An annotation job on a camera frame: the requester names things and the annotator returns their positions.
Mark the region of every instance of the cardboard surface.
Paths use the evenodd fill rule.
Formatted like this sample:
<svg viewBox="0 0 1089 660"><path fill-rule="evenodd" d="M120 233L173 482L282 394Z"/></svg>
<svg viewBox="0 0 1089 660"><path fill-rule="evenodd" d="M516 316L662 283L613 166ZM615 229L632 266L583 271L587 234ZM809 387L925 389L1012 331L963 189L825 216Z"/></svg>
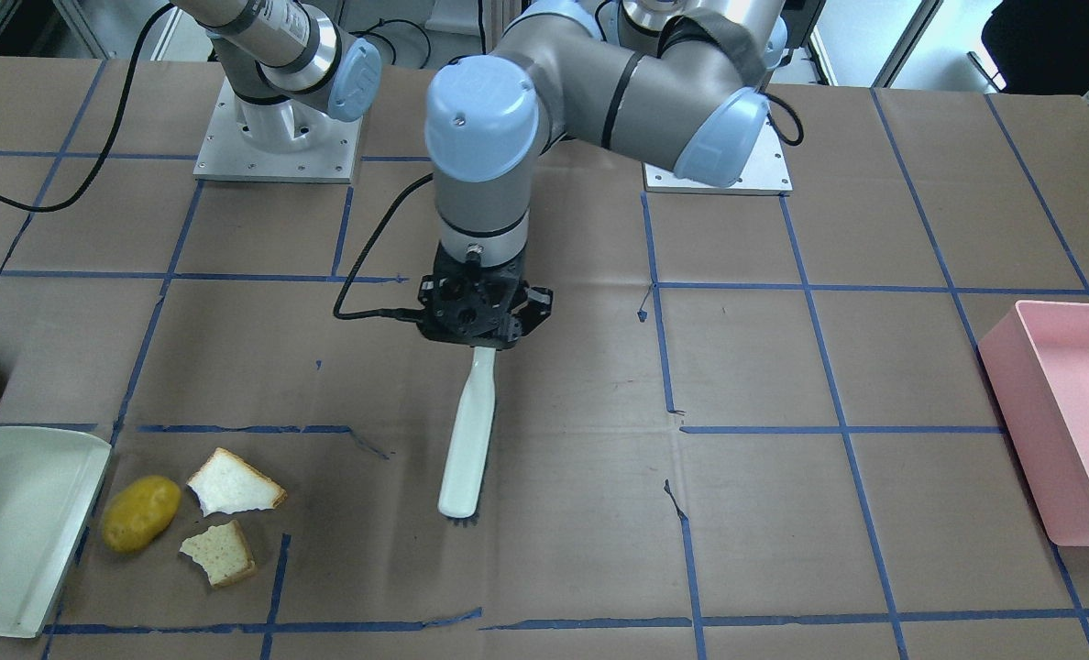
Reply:
<svg viewBox="0 0 1089 660"><path fill-rule="evenodd" d="M74 187L121 64L0 59L0 188ZM259 572L218 590L176 545L231 517L193 493L137 555L94 518L45 636L0 657L1089 657L1089 550L1044 538L976 358L1011 302L1089 300L1084 101L780 87L784 199L645 195L558 145L527 254L553 317L497 359L456 527L469 352L330 314L431 169L430 77L386 69L353 188L199 185L221 70L142 64L88 195L21 236L0 206L0 421L113 442L101 498L216 447L289 491L237 515ZM431 187L347 309L414 305Z"/></svg>

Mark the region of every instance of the pink plastic container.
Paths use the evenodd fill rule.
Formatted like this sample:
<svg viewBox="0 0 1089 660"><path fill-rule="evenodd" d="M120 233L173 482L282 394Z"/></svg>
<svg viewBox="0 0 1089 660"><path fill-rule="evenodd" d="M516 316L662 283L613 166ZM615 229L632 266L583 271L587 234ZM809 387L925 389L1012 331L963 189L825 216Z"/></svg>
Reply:
<svg viewBox="0 0 1089 660"><path fill-rule="evenodd" d="M1089 304L1019 301L980 351L1047 534L1089 547Z"/></svg>

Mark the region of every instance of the food item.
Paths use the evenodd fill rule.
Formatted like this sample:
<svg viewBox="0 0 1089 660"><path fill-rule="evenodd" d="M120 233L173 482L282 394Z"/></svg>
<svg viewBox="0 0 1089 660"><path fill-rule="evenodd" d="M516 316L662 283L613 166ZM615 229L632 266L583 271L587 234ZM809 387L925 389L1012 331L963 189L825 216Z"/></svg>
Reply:
<svg viewBox="0 0 1089 660"><path fill-rule="evenodd" d="M210 454L187 485L198 496L205 516L217 511L238 513L276 509L287 497L279 484L223 448Z"/></svg>
<svg viewBox="0 0 1089 660"><path fill-rule="evenodd" d="M247 547L238 521L215 525L204 534L182 541L179 552L193 559L206 572L213 588L225 588L244 577L254 576L255 558Z"/></svg>
<svg viewBox="0 0 1089 660"><path fill-rule="evenodd" d="M158 475L126 486L105 505L101 536L117 552L136 552L162 534L182 499L179 485Z"/></svg>

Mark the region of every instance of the white brush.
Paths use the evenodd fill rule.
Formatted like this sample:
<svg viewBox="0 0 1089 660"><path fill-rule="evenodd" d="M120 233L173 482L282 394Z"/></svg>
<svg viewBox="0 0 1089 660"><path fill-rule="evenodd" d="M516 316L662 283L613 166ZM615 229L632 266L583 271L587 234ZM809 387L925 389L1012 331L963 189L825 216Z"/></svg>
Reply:
<svg viewBox="0 0 1089 660"><path fill-rule="evenodd" d="M495 416L495 350L475 346L473 371L460 395L455 427L443 468L439 512L448 518L469 518L484 482L491 418Z"/></svg>

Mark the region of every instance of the bread slice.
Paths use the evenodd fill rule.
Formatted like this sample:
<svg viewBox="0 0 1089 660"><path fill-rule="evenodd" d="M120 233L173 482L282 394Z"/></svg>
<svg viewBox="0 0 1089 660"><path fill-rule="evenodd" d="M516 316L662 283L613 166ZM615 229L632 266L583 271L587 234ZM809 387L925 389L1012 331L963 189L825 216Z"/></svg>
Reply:
<svg viewBox="0 0 1089 660"><path fill-rule="evenodd" d="M254 576L255 558L247 547L238 521L215 525L204 534L182 541L179 552L193 559L206 572L213 588L225 588L244 577Z"/></svg>
<svg viewBox="0 0 1089 660"><path fill-rule="evenodd" d="M279 484L223 448L210 454L187 486L198 496L204 517L217 511L276 509L287 497Z"/></svg>

